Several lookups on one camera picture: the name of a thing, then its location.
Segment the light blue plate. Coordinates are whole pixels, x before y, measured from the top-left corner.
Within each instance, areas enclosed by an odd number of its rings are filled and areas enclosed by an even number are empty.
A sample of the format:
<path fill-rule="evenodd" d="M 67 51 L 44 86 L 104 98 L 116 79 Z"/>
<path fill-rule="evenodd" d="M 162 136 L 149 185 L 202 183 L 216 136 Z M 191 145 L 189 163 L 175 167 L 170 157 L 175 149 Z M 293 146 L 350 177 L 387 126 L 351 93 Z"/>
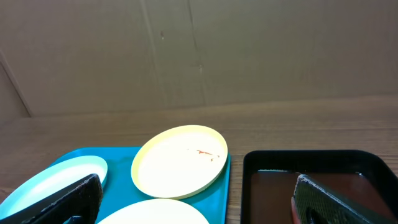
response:
<path fill-rule="evenodd" d="M 79 156 L 55 164 L 15 189 L 1 204 L 1 218 L 20 212 L 90 174 L 98 175 L 104 185 L 107 172 L 107 162 L 98 156 Z"/>

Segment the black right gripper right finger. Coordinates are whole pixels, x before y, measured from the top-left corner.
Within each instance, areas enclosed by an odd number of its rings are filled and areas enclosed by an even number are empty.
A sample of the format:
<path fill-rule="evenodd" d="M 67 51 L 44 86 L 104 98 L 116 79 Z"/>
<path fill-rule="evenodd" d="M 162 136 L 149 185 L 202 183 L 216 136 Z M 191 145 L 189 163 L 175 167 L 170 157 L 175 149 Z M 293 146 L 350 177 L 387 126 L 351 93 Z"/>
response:
<path fill-rule="evenodd" d="M 297 177 L 294 199 L 301 224 L 396 224 L 301 174 Z"/>

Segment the red and green sponge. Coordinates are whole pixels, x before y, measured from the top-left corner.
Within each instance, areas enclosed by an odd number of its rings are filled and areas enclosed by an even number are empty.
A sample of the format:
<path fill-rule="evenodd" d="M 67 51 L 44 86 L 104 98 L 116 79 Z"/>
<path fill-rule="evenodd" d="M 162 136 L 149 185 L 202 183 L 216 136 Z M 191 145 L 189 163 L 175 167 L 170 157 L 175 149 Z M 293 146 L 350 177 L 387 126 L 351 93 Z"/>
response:
<path fill-rule="evenodd" d="M 293 224 L 301 224 L 300 217 L 297 212 L 297 206 L 295 204 L 295 199 L 293 197 L 291 198 L 291 211 Z"/>

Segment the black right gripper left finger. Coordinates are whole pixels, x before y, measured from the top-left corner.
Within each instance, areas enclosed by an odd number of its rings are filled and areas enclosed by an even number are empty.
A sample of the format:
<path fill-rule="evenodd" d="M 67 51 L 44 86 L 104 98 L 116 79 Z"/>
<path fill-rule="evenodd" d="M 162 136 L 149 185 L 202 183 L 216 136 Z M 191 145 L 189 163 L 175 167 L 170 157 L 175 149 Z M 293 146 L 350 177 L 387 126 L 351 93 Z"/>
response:
<path fill-rule="evenodd" d="M 1 224 L 89 223 L 94 224 L 103 199 L 96 174 L 70 184 L 54 194 L 1 220 Z"/>

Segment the yellow plate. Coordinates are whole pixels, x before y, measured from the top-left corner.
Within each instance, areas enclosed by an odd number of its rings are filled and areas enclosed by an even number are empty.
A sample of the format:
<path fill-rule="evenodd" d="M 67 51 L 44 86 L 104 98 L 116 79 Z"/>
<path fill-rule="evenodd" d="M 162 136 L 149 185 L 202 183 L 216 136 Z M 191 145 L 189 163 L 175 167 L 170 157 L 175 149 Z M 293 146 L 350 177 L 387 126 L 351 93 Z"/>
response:
<path fill-rule="evenodd" d="M 151 199 L 128 205 L 98 224 L 209 224 L 193 206 L 172 199 Z"/>
<path fill-rule="evenodd" d="M 131 179 L 154 198 L 182 199 L 207 189 L 228 157 L 224 137 L 207 126 L 185 125 L 148 140 L 135 155 Z"/>

